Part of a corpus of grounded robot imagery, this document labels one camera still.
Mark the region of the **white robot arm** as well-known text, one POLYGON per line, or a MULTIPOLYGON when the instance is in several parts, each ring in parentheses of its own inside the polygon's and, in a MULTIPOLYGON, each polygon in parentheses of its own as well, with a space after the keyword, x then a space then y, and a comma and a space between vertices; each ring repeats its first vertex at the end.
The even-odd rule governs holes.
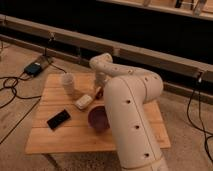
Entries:
POLYGON ((109 53, 91 58, 89 65, 96 73, 110 76, 103 98, 122 171, 169 171, 143 108, 161 95, 161 77, 114 64, 109 53))

